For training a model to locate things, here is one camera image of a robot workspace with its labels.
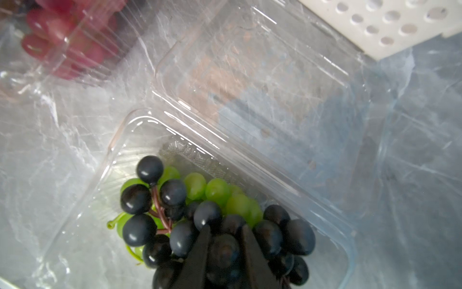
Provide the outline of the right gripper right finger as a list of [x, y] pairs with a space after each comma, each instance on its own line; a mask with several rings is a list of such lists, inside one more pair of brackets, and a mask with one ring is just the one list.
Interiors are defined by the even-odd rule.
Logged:
[[269, 268], [248, 225], [244, 225], [241, 229], [240, 244], [244, 262], [242, 289], [279, 289], [279, 282]]

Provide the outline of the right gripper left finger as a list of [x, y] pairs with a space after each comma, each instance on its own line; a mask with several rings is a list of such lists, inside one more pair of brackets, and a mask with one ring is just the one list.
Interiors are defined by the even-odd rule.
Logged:
[[196, 242], [184, 261], [182, 270], [171, 286], [172, 289], [204, 289], [211, 238], [211, 228], [205, 225], [199, 232]]

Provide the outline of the small black grape bunch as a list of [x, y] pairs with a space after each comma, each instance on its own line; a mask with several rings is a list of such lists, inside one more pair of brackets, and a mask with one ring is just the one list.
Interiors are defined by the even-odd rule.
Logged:
[[[137, 185], [120, 194], [121, 213], [134, 215], [123, 228], [126, 249], [137, 261], [154, 269], [154, 289], [171, 289], [199, 232], [209, 225], [212, 238], [204, 288], [241, 289], [244, 280], [241, 229], [248, 225], [243, 217], [236, 214], [225, 217], [217, 203], [202, 201], [193, 211], [193, 222], [180, 221], [170, 237], [156, 233], [154, 220], [145, 214], [152, 213], [152, 203], [157, 208], [157, 217], [170, 229], [163, 209], [179, 207], [186, 202], [186, 186], [177, 179], [165, 183], [158, 193], [156, 185], [165, 167], [157, 156], [143, 157], [137, 164], [135, 178], [142, 179], [149, 189]], [[310, 277], [305, 257], [316, 245], [312, 226], [305, 220], [292, 218], [279, 204], [269, 205], [262, 211], [263, 219], [251, 230], [280, 289], [304, 285]]]

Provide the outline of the small green grape bunch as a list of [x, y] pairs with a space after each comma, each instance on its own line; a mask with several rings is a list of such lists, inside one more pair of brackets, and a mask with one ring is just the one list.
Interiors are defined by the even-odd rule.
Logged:
[[[180, 173], [175, 167], [167, 166], [164, 168], [164, 172], [156, 185], [158, 193], [160, 193], [162, 187], [165, 187], [164, 184], [168, 183], [171, 179], [180, 180]], [[148, 211], [145, 212], [147, 216], [154, 220], [158, 235], [170, 237], [171, 231], [180, 221], [188, 219], [193, 222], [193, 211], [202, 201], [214, 201], [220, 206], [222, 214], [225, 217], [234, 214], [239, 215], [244, 218], [245, 222], [251, 228], [263, 219], [263, 211], [257, 200], [246, 196], [244, 191], [237, 185], [228, 184], [221, 178], [214, 178], [207, 182], [205, 177], [198, 172], [191, 172], [180, 181], [186, 186], [185, 205], [175, 208], [163, 207], [166, 224], [170, 224], [170, 229], [165, 228], [165, 224], [160, 217], [157, 217], [157, 208], [154, 203], [152, 203], [151, 210], [155, 214], [153, 215]], [[149, 189], [149, 185], [143, 182], [142, 179], [132, 178], [122, 185], [120, 189], [121, 195], [127, 188], [136, 187], [137, 185], [145, 187], [146, 190]], [[123, 238], [123, 228], [133, 216], [123, 211], [115, 219], [107, 223], [107, 228], [109, 230], [116, 229], [118, 236]]]

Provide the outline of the clear clamshell container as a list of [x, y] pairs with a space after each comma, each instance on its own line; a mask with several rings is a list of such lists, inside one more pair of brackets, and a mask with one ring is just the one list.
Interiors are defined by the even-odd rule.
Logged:
[[316, 235], [307, 288], [345, 288], [377, 179], [372, 115], [383, 92], [364, 56], [293, 2], [216, 1], [147, 80], [148, 104], [124, 120], [27, 286], [150, 287], [153, 272], [105, 225], [153, 154], [181, 175], [239, 185], [261, 207], [286, 205]]
[[1, 99], [53, 82], [99, 85], [154, 21], [160, 1], [2, 1]]

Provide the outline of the red grape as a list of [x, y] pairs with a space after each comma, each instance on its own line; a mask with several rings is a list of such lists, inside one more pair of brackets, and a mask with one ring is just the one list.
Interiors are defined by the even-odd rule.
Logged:
[[71, 80], [114, 58], [121, 51], [117, 15], [126, 1], [38, 1], [26, 14], [31, 33], [24, 51], [53, 76]]

